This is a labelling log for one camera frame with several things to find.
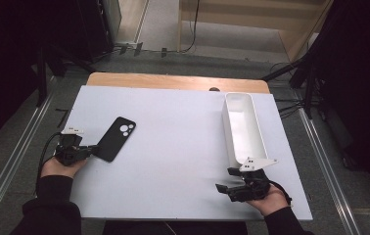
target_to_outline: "white rectangular container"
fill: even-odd
[[[267,157],[250,94],[226,94],[222,117],[230,167],[254,171],[277,163]]]

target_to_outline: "gray floor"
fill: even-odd
[[[152,8],[158,9],[158,7],[150,4],[150,10]],[[152,12],[148,12],[147,18],[153,15]],[[150,32],[151,30],[146,26],[145,20],[144,28],[141,32],[141,40],[144,42],[144,48],[147,45],[149,45],[148,49],[153,50],[155,50],[154,48],[168,47],[167,42],[160,45],[157,43],[157,39],[151,40]],[[221,40],[223,42],[231,41],[233,38],[230,37],[232,35],[228,36],[229,40],[226,38],[222,38]],[[273,40],[276,41],[275,46],[278,48],[278,40],[276,38]],[[256,78],[268,74],[274,63],[286,62],[285,60],[287,60],[287,58],[284,59],[281,55],[275,57],[275,55],[270,56],[267,53],[258,53],[260,50],[254,50],[254,53],[250,55],[242,53],[244,50],[229,51],[227,45],[221,43],[217,43],[216,47],[211,47],[211,49],[205,47],[207,50],[205,49],[206,51],[201,52],[201,49],[204,47],[204,45],[197,43],[197,50],[191,55],[169,54],[166,58],[161,58],[160,54],[146,52],[142,52],[138,57],[134,57],[131,52],[121,56],[113,54],[103,58],[103,60],[93,66],[99,71]],[[222,50],[219,50],[220,53],[217,53],[217,48],[222,48]],[[284,54],[284,52],[277,49],[275,52],[277,54]],[[286,74],[269,83],[270,91],[276,98],[294,98],[294,92],[289,88],[287,83],[289,77]],[[55,109],[70,110],[80,85],[85,84],[87,78],[88,74],[85,71],[74,66],[69,66],[69,71],[65,77],[57,78],[59,85],[54,90],[54,93],[50,91],[53,94],[51,104],[48,107],[45,117],[40,122],[34,137],[31,139],[28,148],[24,150],[20,167],[0,203],[0,234],[8,234],[11,231],[22,217],[22,204],[32,198],[36,166],[43,145],[52,133],[61,130],[57,125],[62,118],[62,113],[56,112]],[[19,142],[27,123],[35,112],[36,95],[35,92],[29,97],[0,131],[0,174]],[[286,107],[289,104],[278,103],[278,106]],[[313,117],[313,123],[317,128],[322,145],[325,147],[331,165],[344,189],[361,234],[370,234],[370,175],[363,171],[350,171],[343,167],[341,161],[342,153],[334,141],[330,129],[319,118],[315,110],[313,110]],[[300,113],[296,112],[282,121],[314,217],[313,221],[302,222],[303,227],[314,231],[316,234],[346,234],[332,195],[328,190],[327,182],[304,129]],[[100,234],[103,225],[103,221],[83,221],[83,233]],[[248,228],[250,234],[267,234],[263,221],[250,221],[248,222]]]

